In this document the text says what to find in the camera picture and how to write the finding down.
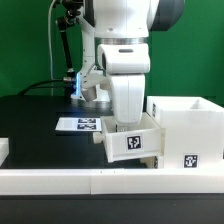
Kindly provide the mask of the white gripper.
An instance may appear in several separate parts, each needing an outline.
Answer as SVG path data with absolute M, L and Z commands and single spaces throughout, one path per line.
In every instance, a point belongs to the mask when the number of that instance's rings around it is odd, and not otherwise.
M 100 44 L 97 59 L 109 79 L 115 122 L 138 124 L 143 109 L 145 73 L 150 71 L 148 45 Z

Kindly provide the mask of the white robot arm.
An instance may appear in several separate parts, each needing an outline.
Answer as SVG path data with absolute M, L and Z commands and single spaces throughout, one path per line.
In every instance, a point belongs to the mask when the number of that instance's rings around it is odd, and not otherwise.
M 145 74 L 150 71 L 148 38 L 167 31 L 183 14 L 185 0 L 54 0 L 66 13 L 56 20 L 67 64 L 70 95 L 110 102 L 118 126 L 140 123 Z M 78 24 L 83 65 L 75 71 L 66 30 Z

